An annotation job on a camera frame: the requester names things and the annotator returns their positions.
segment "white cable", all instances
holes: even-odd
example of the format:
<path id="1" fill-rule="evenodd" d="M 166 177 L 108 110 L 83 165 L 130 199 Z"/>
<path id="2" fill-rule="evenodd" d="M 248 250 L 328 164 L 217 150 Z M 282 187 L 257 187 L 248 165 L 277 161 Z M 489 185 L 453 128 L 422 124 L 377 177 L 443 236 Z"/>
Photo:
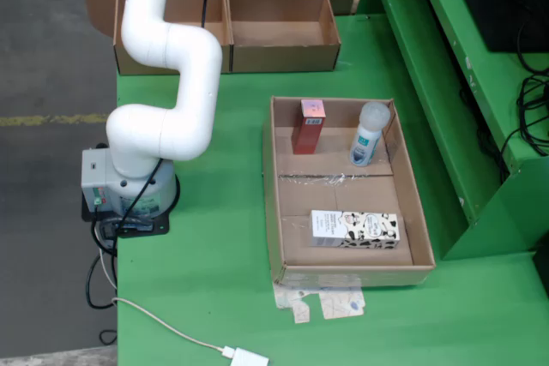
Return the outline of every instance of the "white cable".
<path id="1" fill-rule="evenodd" d="M 114 284 L 114 282 L 112 281 L 111 279 L 111 276 L 109 276 L 109 272 L 106 270 L 106 267 L 105 267 L 105 261 L 103 260 L 103 254 L 105 252 L 103 250 L 100 249 L 100 258 L 101 258 L 101 266 L 103 267 L 103 273 L 105 274 L 106 276 L 106 279 L 109 281 L 109 283 L 111 284 L 111 286 L 114 288 L 114 290 L 117 289 L 117 286 Z"/>
<path id="2" fill-rule="evenodd" d="M 139 306 L 138 304 L 135 304 L 129 300 L 126 300 L 126 299 L 122 299 L 121 297 L 113 297 L 112 298 L 112 302 L 115 303 L 115 302 L 124 302 L 126 304 L 128 304 L 129 306 L 132 306 L 133 308 L 137 309 L 137 310 L 140 310 L 142 313 L 144 313 L 145 315 L 147 315 L 148 317 L 156 320 L 160 325 L 162 325 L 163 327 L 171 330 L 172 332 L 174 332 L 175 334 L 177 334 L 178 336 L 181 336 L 183 339 L 187 339 L 193 343 L 196 343 L 197 345 L 200 345 L 200 346 L 205 346 L 205 347 L 209 347 L 210 349 L 215 349 L 217 351 L 220 351 L 221 353 L 223 353 L 223 349 L 221 349 L 219 346 L 215 346 L 215 345 L 210 345 L 209 343 L 204 343 L 204 342 L 201 342 L 200 340 L 196 340 L 196 339 L 193 339 L 191 338 L 191 336 L 187 336 L 186 334 L 184 333 L 181 333 L 179 332 L 179 330 L 177 330 L 175 327 L 172 327 L 170 325 L 168 325 L 165 321 L 159 319 L 158 317 L 156 317 L 155 315 L 153 315 L 151 312 L 149 312 L 148 310 L 142 308 L 141 306 Z"/>
<path id="3" fill-rule="evenodd" d="M 97 228 L 96 227 L 94 227 L 94 232 L 95 232 L 95 237 L 97 237 L 97 239 L 99 240 L 100 237 L 97 235 Z M 105 261 L 103 260 L 103 254 L 104 253 L 105 252 L 103 252 L 103 250 L 100 248 L 100 259 L 101 259 L 101 266 L 103 267 L 103 273 L 105 274 L 106 279 L 109 281 L 111 286 L 114 287 L 114 290 L 116 290 L 117 286 L 114 284 L 114 282 L 111 279 L 111 276 L 109 276 L 109 272 L 106 270 Z"/>

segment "open cardboard box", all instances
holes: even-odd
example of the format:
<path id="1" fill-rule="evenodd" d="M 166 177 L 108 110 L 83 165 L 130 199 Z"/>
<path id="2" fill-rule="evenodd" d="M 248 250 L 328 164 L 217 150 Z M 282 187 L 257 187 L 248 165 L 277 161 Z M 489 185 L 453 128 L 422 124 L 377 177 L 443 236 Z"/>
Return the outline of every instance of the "open cardboard box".
<path id="1" fill-rule="evenodd" d="M 333 70 L 341 47 L 329 0 L 227 0 L 232 72 Z"/>
<path id="2" fill-rule="evenodd" d="M 86 0 L 92 25 L 113 38 L 120 75 L 175 75 L 125 50 L 125 0 Z M 203 0 L 166 0 L 165 20 L 200 26 Z M 222 73 L 333 70 L 341 41 L 329 0 L 208 0 L 206 29 L 221 44 Z"/>
<path id="3" fill-rule="evenodd" d="M 86 0 L 87 14 L 92 25 L 113 38 L 114 52 L 120 75 L 176 75 L 170 69 L 143 66 L 130 57 L 124 48 L 120 34 L 126 0 Z M 166 0 L 165 21 L 202 25 L 204 0 Z M 220 42 L 223 52 L 222 73 L 228 73 L 231 61 L 232 35 L 226 0 L 208 0 L 204 27 Z"/>
<path id="4" fill-rule="evenodd" d="M 357 167 L 349 150 L 365 99 L 323 99 L 317 151 L 294 155 L 291 136 L 301 99 L 271 99 L 263 133 L 268 251 L 275 283 L 301 287 L 417 285 L 435 267 L 423 208 L 392 100 L 376 154 Z M 311 246 L 311 210 L 397 213 L 395 249 Z"/>

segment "yellow floor line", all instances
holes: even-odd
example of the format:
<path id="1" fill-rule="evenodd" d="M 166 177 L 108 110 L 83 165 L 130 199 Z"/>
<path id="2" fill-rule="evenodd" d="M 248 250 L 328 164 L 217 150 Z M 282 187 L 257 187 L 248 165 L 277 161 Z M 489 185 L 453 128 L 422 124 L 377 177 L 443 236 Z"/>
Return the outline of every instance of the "yellow floor line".
<path id="1" fill-rule="evenodd" d="M 73 116 L 16 116 L 0 117 L 0 128 L 6 126 L 40 126 L 42 124 L 79 124 L 105 123 L 109 117 L 107 113 L 92 113 L 90 115 Z"/>

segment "white bottle cap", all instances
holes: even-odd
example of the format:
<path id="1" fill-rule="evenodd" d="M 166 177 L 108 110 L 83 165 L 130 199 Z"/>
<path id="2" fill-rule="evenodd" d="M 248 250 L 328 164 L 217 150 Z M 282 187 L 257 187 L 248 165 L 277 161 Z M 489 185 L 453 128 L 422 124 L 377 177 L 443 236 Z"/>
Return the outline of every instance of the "white bottle cap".
<path id="1" fill-rule="evenodd" d="M 360 125 L 370 132 L 383 129 L 391 118 L 389 107 L 379 102 L 369 102 L 360 112 Z"/>

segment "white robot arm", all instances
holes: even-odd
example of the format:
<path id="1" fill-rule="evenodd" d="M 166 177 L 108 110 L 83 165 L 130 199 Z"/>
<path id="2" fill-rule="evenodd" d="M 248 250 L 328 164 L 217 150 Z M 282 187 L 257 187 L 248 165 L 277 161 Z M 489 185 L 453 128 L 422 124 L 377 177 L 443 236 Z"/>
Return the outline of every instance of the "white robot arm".
<path id="1" fill-rule="evenodd" d="M 131 208 L 135 216 L 162 214 L 176 197 L 172 161 L 194 159 L 210 143 L 220 44 L 206 29 L 165 22 L 165 8 L 166 0 L 126 0 L 122 40 L 137 62 L 181 73 L 177 104 L 173 109 L 124 105 L 109 116 L 110 147 L 82 155 L 82 192 L 92 213 L 127 215 Z M 159 159 L 166 161 L 155 170 Z M 153 171 L 154 184 L 139 196 Z"/>

